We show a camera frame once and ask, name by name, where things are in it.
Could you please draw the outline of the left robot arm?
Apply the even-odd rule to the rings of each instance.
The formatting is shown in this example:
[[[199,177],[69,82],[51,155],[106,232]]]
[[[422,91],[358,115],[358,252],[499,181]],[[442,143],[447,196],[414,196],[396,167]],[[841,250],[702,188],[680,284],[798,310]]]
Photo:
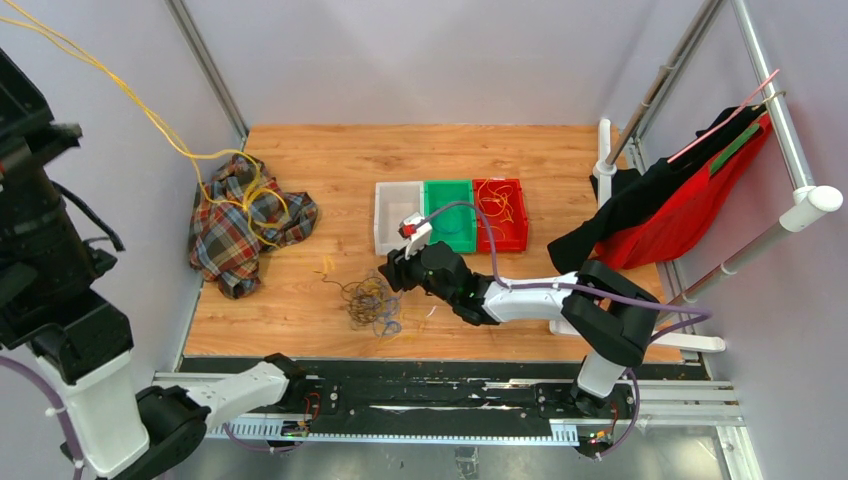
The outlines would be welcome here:
[[[92,285],[116,264],[124,244],[84,240],[69,218],[92,209],[51,180],[46,165],[75,148],[76,124],[57,124],[49,105],[8,57],[1,59],[1,344],[27,346],[36,369],[22,374],[54,408],[77,473],[99,479],[153,479],[187,459],[206,433],[254,409],[298,411],[306,374],[274,354],[209,384],[133,385],[134,341],[127,316]]]

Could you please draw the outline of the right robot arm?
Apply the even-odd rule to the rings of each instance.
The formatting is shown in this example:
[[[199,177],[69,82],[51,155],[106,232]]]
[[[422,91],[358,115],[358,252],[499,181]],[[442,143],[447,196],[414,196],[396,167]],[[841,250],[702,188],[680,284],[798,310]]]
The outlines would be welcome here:
[[[591,348],[571,390],[574,408],[587,417],[608,408],[618,379],[642,364],[660,306],[594,260],[560,277],[496,279],[473,272],[461,255],[438,242],[412,255],[393,250],[378,271],[394,292],[421,288],[474,326],[546,320],[552,330],[572,328]]]

